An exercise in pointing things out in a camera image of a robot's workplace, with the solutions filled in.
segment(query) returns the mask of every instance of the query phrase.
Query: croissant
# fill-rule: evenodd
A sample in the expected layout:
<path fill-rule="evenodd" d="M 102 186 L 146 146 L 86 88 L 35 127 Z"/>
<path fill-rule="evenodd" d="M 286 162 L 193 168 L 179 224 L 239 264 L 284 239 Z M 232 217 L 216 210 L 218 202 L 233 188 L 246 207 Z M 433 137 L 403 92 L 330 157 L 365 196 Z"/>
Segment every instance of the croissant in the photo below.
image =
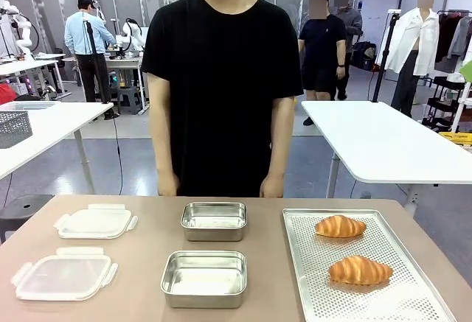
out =
<path fill-rule="evenodd" d="M 327 217 L 315 226 L 316 233 L 328 237 L 354 237 L 366 230 L 366 224 L 343 215 Z"/>
<path fill-rule="evenodd" d="M 351 256 L 329 269 L 331 280 L 347 284 L 374 285 L 390 279 L 393 269 L 362 256 Z"/>

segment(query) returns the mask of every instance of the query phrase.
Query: light blue shirt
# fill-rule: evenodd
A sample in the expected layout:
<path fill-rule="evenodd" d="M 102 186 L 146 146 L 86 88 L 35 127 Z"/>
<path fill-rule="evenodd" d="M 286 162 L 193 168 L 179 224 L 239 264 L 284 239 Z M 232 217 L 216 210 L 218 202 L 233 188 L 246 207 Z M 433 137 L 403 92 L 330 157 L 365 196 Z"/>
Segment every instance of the light blue shirt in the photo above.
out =
<path fill-rule="evenodd" d="M 67 48 L 69 48 L 72 54 L 91 55 L 91 44 L 84 18 L 90 22 L 91 28 L 94 30 L 97 53 L 105 53 L 103 40 L 109 44 L 115 44 L 115 38 L 106 29 L 101 18 L 81 11 L 77 11 L 74 15 L 70 15 L 67 18 L 66 29 L 64 31 L 64 40 Z"/>

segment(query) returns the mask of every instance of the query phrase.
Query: stool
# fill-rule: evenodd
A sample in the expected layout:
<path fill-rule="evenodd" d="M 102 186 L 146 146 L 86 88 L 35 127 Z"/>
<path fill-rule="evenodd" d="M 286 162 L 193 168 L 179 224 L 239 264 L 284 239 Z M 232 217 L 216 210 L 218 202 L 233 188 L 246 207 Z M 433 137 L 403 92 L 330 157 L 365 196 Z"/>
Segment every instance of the stool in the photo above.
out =
<path fill-rule="evenodd" d="M 53 197 L 54 195 L 23 195 L 0 210 L 0 242 L 6 241 L 7 231 L 18 230 Z"/>
<path fill-rule="evenodd" d="M 118 88 L 118 112 L 138 114 L 141 111 L 141 100 L 137 88 Z"/>

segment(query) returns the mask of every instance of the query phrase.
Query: wire basket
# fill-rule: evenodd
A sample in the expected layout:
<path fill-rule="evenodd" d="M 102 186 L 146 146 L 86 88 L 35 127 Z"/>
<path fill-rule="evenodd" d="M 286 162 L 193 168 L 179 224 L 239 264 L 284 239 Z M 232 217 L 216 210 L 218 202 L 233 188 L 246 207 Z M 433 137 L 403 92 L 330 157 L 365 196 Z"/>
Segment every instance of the wire basket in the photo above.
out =
<path fill-rule="evenodd" d="M 0 149 L 7 149 L 32 136 L 27 111 L 0 111 Z"/>

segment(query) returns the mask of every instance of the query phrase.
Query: plastic container lid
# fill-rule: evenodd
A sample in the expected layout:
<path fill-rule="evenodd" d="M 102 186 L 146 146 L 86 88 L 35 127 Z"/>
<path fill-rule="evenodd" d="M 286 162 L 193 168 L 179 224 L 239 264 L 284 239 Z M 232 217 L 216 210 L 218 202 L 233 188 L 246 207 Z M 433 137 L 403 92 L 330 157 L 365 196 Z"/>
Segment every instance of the plastic container lid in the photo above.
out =
<path fill-rule="evenodd" d="M 117 269 L 103 248 L 59 248 L 54 256 L 26 263 L 12 284 L 21 300 L 82 301 L 110 284 Z"/>
<path fill-rule="evenodd" d="M 54 227 L 64 239 L 114 239 L 133 229 L 137 221 L 122 204 L 90 204 L 63 215 Z"/>

